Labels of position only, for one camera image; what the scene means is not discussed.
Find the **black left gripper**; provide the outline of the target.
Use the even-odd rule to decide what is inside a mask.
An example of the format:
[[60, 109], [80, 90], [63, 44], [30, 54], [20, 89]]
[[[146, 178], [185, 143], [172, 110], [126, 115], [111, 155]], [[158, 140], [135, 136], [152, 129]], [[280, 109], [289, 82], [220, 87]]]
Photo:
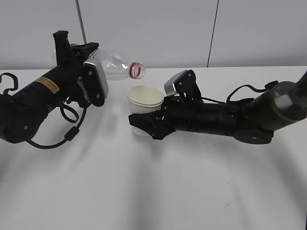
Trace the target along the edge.
[[83, 89], [78, 84], [83, 78], [83, 63], [90, 54], [98, 49], [99, 44], [90, 42], [84, 45], [69, 44], [68, 31], [59, 30], [53, 34], [59, 78], [64, 82], [68, 103], [77, 102], [81, 108], [89, 106]]

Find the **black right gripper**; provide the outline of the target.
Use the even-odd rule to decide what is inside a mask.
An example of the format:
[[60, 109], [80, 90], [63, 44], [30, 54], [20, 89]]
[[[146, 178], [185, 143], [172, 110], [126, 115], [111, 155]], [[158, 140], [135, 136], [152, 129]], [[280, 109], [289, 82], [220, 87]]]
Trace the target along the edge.
[[159, 110], [129, 115], [129, 123], [153, 139], [164, 139], [176, 131], [198, 133], [198, 105], [197, 98], [167, 97]]

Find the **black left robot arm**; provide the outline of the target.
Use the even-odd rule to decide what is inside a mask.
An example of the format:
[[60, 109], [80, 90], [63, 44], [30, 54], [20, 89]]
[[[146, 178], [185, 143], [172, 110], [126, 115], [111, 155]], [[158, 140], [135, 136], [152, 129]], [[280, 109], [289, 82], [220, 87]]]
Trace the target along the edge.
[[[31, 146], [49, 150], [71, 141], [80, 131], [87, 109], [92, 104], [89, 92], [93, 84], [86, 78], [83, 65], [90, 54], [97, 50], [98, 43], [70, 45], [68, 31], [53, 34], [57, 65], [18, 90], [18, 78], [12, 73], [3, 73], [13, 80], [13, 87], [0, 95], [0, 138], [17, 144], [27, 142]], [[53, 145], [39, 145], [32, 141], [48, 114], [59, 108], [62, 116], [75, 125], [64, 139]]]

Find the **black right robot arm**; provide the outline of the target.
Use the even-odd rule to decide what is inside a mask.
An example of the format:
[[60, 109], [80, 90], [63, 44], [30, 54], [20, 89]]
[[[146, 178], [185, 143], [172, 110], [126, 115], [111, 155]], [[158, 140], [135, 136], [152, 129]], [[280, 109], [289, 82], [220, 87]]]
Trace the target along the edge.
[[307, 78], [297, 82], [272, 81], [257, 98], [225, 102], [202, 97], [192, 70], [169, 79], [159, 110], [133, 113], [129, 122], [162, 140], [175, 131], [234, 137], [247, 144], [269, 144], [274, 132], [307, 116]]

